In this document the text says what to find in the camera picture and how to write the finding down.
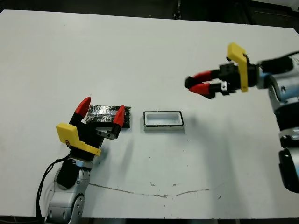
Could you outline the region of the right gripper, black yellow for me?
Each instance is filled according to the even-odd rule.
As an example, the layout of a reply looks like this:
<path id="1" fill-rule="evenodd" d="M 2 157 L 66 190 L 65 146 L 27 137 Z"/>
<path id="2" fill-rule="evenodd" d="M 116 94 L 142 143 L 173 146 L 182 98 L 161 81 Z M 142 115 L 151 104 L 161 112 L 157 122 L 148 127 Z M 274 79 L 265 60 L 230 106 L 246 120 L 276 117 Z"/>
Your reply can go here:
<path id="1" fill-rule="evenodd" d="M 223 95 L 235 93 L 236 90 L 248 92 L 250 85 L 256 84 L 256 66 L 250 64 L 247 52 L 238 44 L 232 42 L 227 47 L 229 63 L 222 64 L 217 70 L 207 70 L 193 76 L 198 82 L 221 80 L 221 83 L 199 83 L 189 86 L 189 91 L 199 94 L 207 99 L 213 99 L 216 93 Z"/>

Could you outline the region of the left gripper, black yellow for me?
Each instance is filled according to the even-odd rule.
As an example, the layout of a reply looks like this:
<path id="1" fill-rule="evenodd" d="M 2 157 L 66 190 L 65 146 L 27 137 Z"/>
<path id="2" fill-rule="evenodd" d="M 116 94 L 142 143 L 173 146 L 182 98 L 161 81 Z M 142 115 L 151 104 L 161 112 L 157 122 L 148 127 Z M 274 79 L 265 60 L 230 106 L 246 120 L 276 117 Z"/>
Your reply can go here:
<path id="1" fill-rule="evenodd" d="M 108 131 L 98 130 L 98 126 L 91 123 L 81 123 L 90 107 L 91 97 L 86 97 L 77 106 L 69 124 L 60 123 L 56 126 L 59 140 L 70 150 L 70 157 L 92 161 L 95 156 L 100 156 L 104 139 L 117 139 L 125 120 L 125 106 L 121 105 L 113 123 L 107 126 Z"/>

